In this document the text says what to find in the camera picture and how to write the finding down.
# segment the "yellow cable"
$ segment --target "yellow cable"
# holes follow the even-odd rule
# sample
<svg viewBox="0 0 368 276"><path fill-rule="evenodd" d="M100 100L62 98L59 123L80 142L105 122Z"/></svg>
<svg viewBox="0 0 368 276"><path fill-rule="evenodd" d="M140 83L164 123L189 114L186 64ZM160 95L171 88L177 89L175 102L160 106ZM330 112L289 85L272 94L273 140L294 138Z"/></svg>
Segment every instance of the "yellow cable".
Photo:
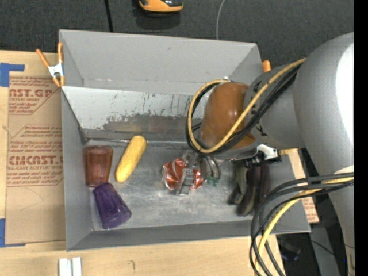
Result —
<svg viewBox="0 0 368 276"><path fill-rule="evenodd" d="M190 135L190 138L194 144L194 146L196 147L196 149L200 149L201 146L197 143L196 141L196 138L194 138L194 135L193 135L193 130L191 129L191 115L193 114L193 107L194 107L194 103L195 101L197 100L198 96L209 86L211 85L214 85L216 83L218 84L221 84L221 83L228 83L230 82L230 80L225 80L225 79L218 79L218 80L213 80L209 83L206 83L204 84L197 92L196 94L194 95L191 103L190 103L190 106L189 106L189 110L188 110L188 118L187 118L187 123L188 123L188 129L189 129L189 135Z"/></svg>
<svg viewBox="0 0 368 276"><path fill-rule="evenodd" d="M342 178L342 179L332 179L332 180L324 181L323 183L325 183L325 184L330 184L330 183L345 183L345 182L349 182L349 181L352 181L352 180L354 180L354 177ZM321 190L321 189L304 190L301 193L295 195L294 198L297 198L297 197L300 197L300 196L305 196L305 195L308 195L308 194L312 194L312 193L317 192L319 190ZM295 199L295 200L291 200L291 201L287 202L286 204L284 204L284 206L276 213L276 215L273 217L273 219L267 225L267 228L264 230L264 233L263 233L263 235L262 235L262 237L260 239L260 242L258 244L258 251L259 251L259 254L261 256L262 256L262 252L263 252L263 249L265 247L267 238L271 234L271 231L275 227L276 223L279 221L279 219L282 217L282 215L288 209L290 209L291 206L293 206L294 204L296 204L299 200L300 200L300 198ZM257 271L259 271L259 263L258 263L257 260L255 261L255 267L256 267Z"/></svg>
<svg viewBox="0 0 368 276"><path fill-rule="evenodd" d="M196 147L196 149L198 149L200 152L204 153L204 154L210 154L212 152L214 152L215 150L219 149L221 146L223 146L228 140L229 138L234 134L235 130L238 128L238 126L240 125L240 123L245 119L246 115L248 114L248 112L251 110L251 108L254 106L254 104L257 102L257 100L259 99L259 97L266 91L267 88L269 88L269 86L275 82L281 75L283 75L284 73L288 72L289 70L291 70L292 68L299 66L300 64L302 64L304 62L305 59L300 59L290 65L288 65L287 67L283 68L281 71L279 71L278 73L276 73L271 79L268 80L268 82L266 84L264 84L264 86L255 94L254 98L252 99L252 101L247 105L246 109L243 111L243 113L240 115L240 117L237 119L237 121L235 122L234 126L230 129L230 131L226 134L225 137L223 137L221 139L221 141L219 143L217 143L215 146L211 147L211 148L202 148L198 142L196 141L196 138L193 135L193 130L191 129L191 114L193 113L193 106L194 106L194 102L196 101L199 93L201 91L203 91L206 87L208 87L209 85L211 85L212 82L206 84L205 86L201 87L200 90L195 94L193 100L191 101L190 107L189 107L189 112L188 112L188 129L189 129L189 137L191 142L193 143L193 145Z"/></svg>

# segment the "white bracket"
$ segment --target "white bracket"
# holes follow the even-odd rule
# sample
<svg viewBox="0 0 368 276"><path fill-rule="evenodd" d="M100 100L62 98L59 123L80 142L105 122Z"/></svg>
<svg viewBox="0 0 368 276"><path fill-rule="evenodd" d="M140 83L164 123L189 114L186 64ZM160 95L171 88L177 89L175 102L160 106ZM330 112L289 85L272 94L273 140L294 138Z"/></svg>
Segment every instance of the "white bracket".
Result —
<svg viewBox="0 0 368 276"><path fill-rule="evenodd" d="M59 259L59 276L82 276L82 259Z"/></svg>

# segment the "purple plastic cup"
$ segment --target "purple plastic cup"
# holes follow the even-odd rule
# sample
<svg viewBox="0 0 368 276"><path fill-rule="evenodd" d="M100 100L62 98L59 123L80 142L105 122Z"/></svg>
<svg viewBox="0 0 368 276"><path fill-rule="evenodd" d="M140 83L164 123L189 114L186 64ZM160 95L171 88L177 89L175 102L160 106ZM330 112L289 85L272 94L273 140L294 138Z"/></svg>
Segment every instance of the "purple plastic cup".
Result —
<svg viewBox="0 0 368 276"><path fill-rule="evenodd" d="M131 217L128 206L110 183L99 185L93 194L104 229L118 227Z"/></svg>

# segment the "red plastic cup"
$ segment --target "red plastic cup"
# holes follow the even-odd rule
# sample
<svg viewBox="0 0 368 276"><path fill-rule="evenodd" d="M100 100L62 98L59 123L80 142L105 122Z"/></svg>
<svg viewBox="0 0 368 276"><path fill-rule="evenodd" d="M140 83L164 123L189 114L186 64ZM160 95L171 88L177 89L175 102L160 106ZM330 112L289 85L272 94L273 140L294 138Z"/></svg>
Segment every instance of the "red plastic cup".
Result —
<svg viewBox="0 0 368 276"><path fill-rule="evenodd" d="M91 145L83 149L86 184L97 187L109 180L113 149L106 145Z"/></svg>

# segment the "white plastic piece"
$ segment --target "white plastic piece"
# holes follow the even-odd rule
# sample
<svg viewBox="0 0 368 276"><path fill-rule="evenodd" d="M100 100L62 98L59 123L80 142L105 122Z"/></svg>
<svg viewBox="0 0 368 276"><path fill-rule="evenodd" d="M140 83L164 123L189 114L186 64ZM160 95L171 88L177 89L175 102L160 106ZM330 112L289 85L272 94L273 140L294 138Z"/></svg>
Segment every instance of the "white plastic piece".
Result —
<svg viewBox="0 0 368 276"><path fill-rule="evenodd" d="M264 156L265 156L264 159L265 160L277 158L277 156L278 156L277 150L275 148L266 146L264 144L259 145L258 150L260 150L264 153Z"/></svg>
<svg viewBox="0 0 368 276"><path fill-rule="evenodd" d="M82 276L81 258L59 259L59 276Z"/></svg>

